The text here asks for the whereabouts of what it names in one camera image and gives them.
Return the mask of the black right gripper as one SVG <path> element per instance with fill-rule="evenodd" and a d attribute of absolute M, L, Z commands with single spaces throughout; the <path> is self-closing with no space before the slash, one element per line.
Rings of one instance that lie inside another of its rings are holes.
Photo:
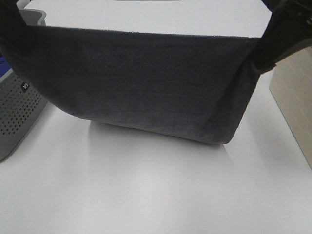
<path fill-rule="evenodd" d="M 253 65 L 271 70 L 286 57 L 312 45 L 312 2 L 281 0 L 272 9 L 268 26 L 253 50 Z"/>

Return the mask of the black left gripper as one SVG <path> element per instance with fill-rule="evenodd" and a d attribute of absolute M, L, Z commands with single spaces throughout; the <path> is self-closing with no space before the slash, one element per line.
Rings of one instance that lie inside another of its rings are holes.
<path fill-rule="evenodd" d="M 0 1 L 0 47 L 21 54 L 32 51 L 32 30 L 22 18 L 16 0 Z"/>

